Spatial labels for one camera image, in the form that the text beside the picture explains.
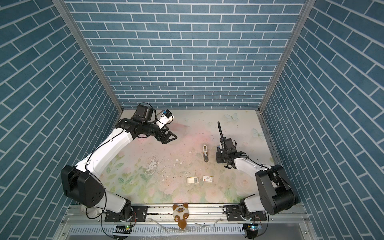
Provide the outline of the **beige mini stapler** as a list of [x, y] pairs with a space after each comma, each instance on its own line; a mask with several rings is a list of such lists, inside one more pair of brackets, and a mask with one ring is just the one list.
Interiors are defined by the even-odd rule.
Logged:
[[209, 161], [209, 158], [208, 158], [208, 148], [206, 145], [203, 145], [203, 158], [204, 158], [204, 161], [207, 163]]

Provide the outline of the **staple box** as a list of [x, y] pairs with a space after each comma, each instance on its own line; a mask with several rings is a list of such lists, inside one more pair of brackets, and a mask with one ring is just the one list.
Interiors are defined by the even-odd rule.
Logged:
[[213, 176], [203, 176], [203, 182], [212, 183]]

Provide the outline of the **staple box tray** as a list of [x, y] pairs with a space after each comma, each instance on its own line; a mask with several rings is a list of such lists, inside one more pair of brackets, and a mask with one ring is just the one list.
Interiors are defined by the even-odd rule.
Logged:
[[187, 183], [188, 184], [198, 184], [199, 178], [198, 177], [187, 177]]

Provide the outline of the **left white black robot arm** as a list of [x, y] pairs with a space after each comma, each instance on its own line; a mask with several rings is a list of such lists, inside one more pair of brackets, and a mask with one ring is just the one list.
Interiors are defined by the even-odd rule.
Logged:
[[88, 208], [98, 207], [127, 221], [132, 215], [131, 201], [107, 191], [99, 179], [101, 173], [126, 145], [141, 135], [153, 136], [162, 144], [176, 140], [177, 136], [168, 127], [173, 120], [169, 110], [162, 111], [158, 117], [150, 104], [140, 103], [133, 116], [119, 120], [112, 133], [87, 157], [61, 170], [64, 195]]

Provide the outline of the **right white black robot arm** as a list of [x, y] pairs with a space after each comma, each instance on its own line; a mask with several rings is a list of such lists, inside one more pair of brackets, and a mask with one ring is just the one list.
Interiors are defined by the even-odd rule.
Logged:
[[236, 149], [232, 139], [221, 137], [216, 153], [217, 163], [227, 169], [241, 171], [256, 180], [257, 193], [240, 200], [241, 216], [253, 218], [257, 212], [275, 215], [290, 209], [299, 202], [297, 191], [291, 186], [286, 171], [281, 165], [269, 166], [257, 163]]

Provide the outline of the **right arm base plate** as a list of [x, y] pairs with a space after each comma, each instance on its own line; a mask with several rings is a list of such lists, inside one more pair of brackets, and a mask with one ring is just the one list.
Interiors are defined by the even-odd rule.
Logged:
[[222, 206], [227, 221], [229, 222], [253, 222], [253, 221], [266, 221], [267, 213], [265, 211], [250, 212], [245, 205], [224, 205]]

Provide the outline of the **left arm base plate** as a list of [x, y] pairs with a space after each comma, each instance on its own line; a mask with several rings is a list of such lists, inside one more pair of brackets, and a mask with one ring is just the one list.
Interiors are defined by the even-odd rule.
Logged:
[[121, 213], [106, 212], [105, 222], [107, 223], [124, 223], [124, 222], [144, 222], [148, 213], [148, 206], [130, 206]]

